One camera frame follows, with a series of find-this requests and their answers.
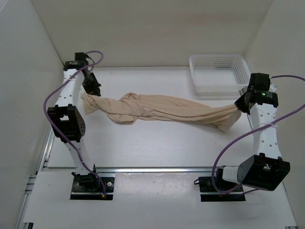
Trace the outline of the beige trousers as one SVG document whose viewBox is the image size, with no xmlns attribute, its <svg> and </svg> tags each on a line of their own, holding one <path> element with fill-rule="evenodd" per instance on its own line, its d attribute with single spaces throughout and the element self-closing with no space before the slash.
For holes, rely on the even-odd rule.
<svg viewBox="0 0 305 229">
<path fill-rule="evenodd" d="M 85 114 L 101 110 L 115 123 L 132 125 L 136 120 L 170 121 L 196 125 L 214 125 L 228 131 L 241 117 L 234 104 L 210 107 L 208 105 L 166 95 L 128 93 L 115 100 L 81 94 Z"/>
</svg>

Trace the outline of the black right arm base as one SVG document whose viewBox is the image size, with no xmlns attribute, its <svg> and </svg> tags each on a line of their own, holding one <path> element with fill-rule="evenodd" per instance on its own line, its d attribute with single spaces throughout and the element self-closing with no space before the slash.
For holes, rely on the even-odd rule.
<svg viewBox="0 0 305 229">
<path fill-rule="evenodd" d="M 224 181 L 220 178 L 220 175 L 215 177 L 216 186 L 221 191 L 227 191 L 229 189 L 237 187 L 228 194 L 219 193 L 213 187 L 211 177 L 198 177 L 193 184 L 199 187 L 201 202 L 243 202 L 245 196 L 242 195 L 244 192 L 243 187 L 239 187 L 237 184 L 229 181 Z"/>
</svg>

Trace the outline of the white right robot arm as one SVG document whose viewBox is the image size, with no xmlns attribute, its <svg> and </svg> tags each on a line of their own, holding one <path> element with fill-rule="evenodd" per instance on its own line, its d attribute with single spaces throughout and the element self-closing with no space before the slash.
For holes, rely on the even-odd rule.
<svg viewBox="0 0 305 229">
<path fill-rule="evenodd" d="M 278 97 L 267 91 L 246 92 L 236 106 L 250 115 L 253 129 L 276 120 Z M 284 161 L 278 148 L 276 127 L 273 125 L 253 133 L 254 155 L 237 167 L 224 166 L 222 174 L 214 178 L 214 186 L 221 191 L 231 183 L 266 191 L 274 191 L 290 172 L 290 163 Z"/>
</svg>

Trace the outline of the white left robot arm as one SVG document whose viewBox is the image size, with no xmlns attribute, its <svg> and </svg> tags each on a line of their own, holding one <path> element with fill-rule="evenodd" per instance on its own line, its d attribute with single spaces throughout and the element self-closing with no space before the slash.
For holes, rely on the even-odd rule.
<svg viewBox="0 0 305 229">
<path fill-rule="evenodd" d="M 86 125 L 76 106 L 81 87 L 86 92 L 100 95 L 100 84 L 92 72 L 84 68 L 77 70 L 65 67 L 63 84 L 47 96 L 43 111 L 55 136 L 64 143 L 72 157 L 76 169 L 72 175 L 89 191 L 95 191 L 100 179 L 83 142 Z"/>
</svg>

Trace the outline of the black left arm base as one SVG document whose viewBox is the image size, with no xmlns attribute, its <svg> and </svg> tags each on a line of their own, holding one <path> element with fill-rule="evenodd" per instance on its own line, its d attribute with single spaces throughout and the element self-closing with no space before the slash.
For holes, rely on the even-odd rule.
<svg viewBox="0 0 305 229">
<path fill-rule="evenodd" d="M 72 172 L 71 200 L 113 200 L 115 177 L 101 177 L 101 181 L 92 174 L 79 175 Z"/>
</svg>

